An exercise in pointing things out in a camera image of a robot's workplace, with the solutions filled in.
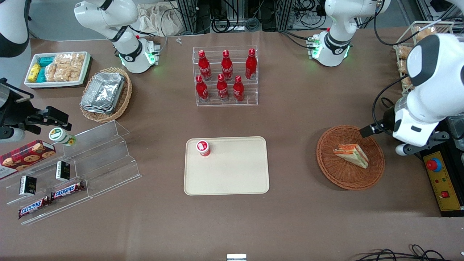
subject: table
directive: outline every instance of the table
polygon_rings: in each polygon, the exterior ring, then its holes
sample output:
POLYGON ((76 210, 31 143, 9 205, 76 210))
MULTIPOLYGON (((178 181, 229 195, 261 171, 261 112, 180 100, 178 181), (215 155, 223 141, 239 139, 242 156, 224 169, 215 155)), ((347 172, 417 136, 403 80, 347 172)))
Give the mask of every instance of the table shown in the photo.
MULTIPOLYGON (((393 42, 404 28, 379 31, 393 42)), ((118 120, 131 132, 128 149, 143 177, 31 226, 19 225, 17 209, 2 205, 2 260, 213 261, 246 253, 251 261, 330 261, 378 248, 409 253, 413 243, 459 259, 464 219, 438 217, 423 163, 396 155, 397 142, 387 135, 375 136, 387 164, 371 189, 340 189, 317 165, 321 134, 335 125, 372 123, 373 99, 398 78, 393 50, 372 30, 359 30, 353 45, 340 66, 328 68, 278 33, 211 33, 182 37, 182 45, 169 39, 158 67, 130 75, 134 92, 118 120), (259 105, 197 108, 192 48, 232 45, 260 49, 259 105), (266 139, 269 192, 187 196, 187 140, 234 136, 266 139)), ((121 66, 107 40, 32 40, 33 54, 68 51, 89 52, 95 59, 91 74, 121 66)), ((397 85, 386 96, 398 99, 400 90, 397 85)), ((80 112, 82 88, 34 94, 36 107, 69 113, 72 133, 98 126, 80 112)), ((47 140, 50 129, 27 134, 26 141, 47 140)), ((0 153, 20 145, 2 144, 0 153)))

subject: acrylic display stand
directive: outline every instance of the acrylic display stand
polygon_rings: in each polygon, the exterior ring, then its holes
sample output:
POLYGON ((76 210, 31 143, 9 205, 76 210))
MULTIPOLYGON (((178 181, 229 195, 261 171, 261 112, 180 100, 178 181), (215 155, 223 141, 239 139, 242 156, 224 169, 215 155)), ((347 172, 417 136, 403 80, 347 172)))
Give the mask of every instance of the acrylic display stand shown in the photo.
POLYGON ((193 90, 195 92, 195 99, 198 107, 203 106, 243 106, 243 105, 258 105, 258 68, 259 68, 259 58, 258 58, 258 48, 257 46, 218 46, 218 47, 194 47, 193 48, 193 90), (245 62, 246 58, 248 57, 248 50, 250 48, 256 49, 256 60, 258 65, 256 67, 256 79, 255 80, 248 80, 245 78, 245 62), (208 87, 208 94, 210 96, 210 101, 203 103, 200 102, 198 94, 196 92, 195 86, 195 77, 200 75, 200 69, 198 67, 198 51, 203 50, 205 51, 206 58, 210 62, 211 66, 211 73, 213 78, 210 81, 205 81, 208 87), (218 74, 222 73, 222 51, 228 50, 230 54, 230 58, 233 63, 233 77, 230 81, 227 82, 228 84, 228 92, 229 92, 229 100, 228 101, 221 101, 218 95, 218 89, 216 88, 216 84, 218 83, 218 74), (245 88, 245 98, 242 102, 236 102, 233 97, 233 84, 235 81, 235 76, 240 75, 242 77, 242 83, 245 88))
MULTIPOLYGON (((127 134, 129 132, 118 122, 105 123, 77 134, 73 146, 55 143, 56 156, 2 179, 0 186, 6 188, 6 204, 17 209, 44 196, 50 196, 52 192, 84 181, 85 190, 60 197, 51 205, 23 216, 18 222, 22 225, 32 224, 140 178, 137 163, 129 155, 123 139, 127 134), (70 181, 62 182, 55 178, 58 161, 71 165, 70 181), (34 196, 18 195, 20 177, 25 175, 37 178, 34 196)), ((18 218, 18 213, 11 218, 18 218)))

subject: red bottle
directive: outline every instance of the red bottle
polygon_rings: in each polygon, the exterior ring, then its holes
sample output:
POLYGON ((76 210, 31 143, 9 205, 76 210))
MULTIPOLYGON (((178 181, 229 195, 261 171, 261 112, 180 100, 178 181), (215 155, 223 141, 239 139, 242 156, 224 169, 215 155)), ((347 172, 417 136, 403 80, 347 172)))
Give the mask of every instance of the red bottle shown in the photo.
POLYGON ((197 82, 197 93, 200 98, 200 102, 209 102, 208 88, 206 83, 203 82, 203 78, 199 75, 195 80, 197 82))
POLYGON ((242 102, 244 98, 244 87, 242 78, 237 75, 235 76, 235 83, 233 85, 233 96, 237 102, 242 102))
POLYGON ((229 51, 224 50, 222 52, 222 74, 224 74, 224 77, 226 81, 232 80, 232 61, 229 57, 229 51))
POLYGON ((258 62, 256 61, 256 50, 251 48, 248 50, 248 58, 246 59, 245 62, 245 77, 249 80, 255 80, 256 79, 256 67, 258 65, 258 62))
POLYGON ((220 73, 218 75, 218 84, 216 85, 218 88, 219 99, 223 102, 229 100, 229 94, 227 93, 227 82, 224 79, 224 74, 220 73))
POLYGON ((206 58, 205 51, 198 51, 198 57, 200 58, 198 61, 198 67, 200 68, 200 73, 203 76, 203 80, 211 80, 211 66, 209 65, 208 59, 206 58))

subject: emergency stop button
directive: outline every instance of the emergency stop button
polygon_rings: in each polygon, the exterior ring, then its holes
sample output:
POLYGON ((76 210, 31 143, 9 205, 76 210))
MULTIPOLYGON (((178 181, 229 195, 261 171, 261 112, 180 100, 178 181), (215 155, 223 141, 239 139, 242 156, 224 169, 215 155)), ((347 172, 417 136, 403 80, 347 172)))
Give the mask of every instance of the emergency stop button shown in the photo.
POLYGON ((428 170, 439 172, 441 170, 441 161, 437 158, 432 158, 425 163, 428 170))

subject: beige tray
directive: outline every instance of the beige tray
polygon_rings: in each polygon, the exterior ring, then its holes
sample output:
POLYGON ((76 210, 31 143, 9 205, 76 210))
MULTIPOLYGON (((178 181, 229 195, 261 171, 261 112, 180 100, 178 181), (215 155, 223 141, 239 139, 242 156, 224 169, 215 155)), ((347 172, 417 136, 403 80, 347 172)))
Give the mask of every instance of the beige tray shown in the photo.
POLYGON ((266 140, 263 137, 198 138, 185 147, 184 191, 189 196, 263 194, 269 190, 266 140), (211 154, 196 150, 206 140, 211 154))

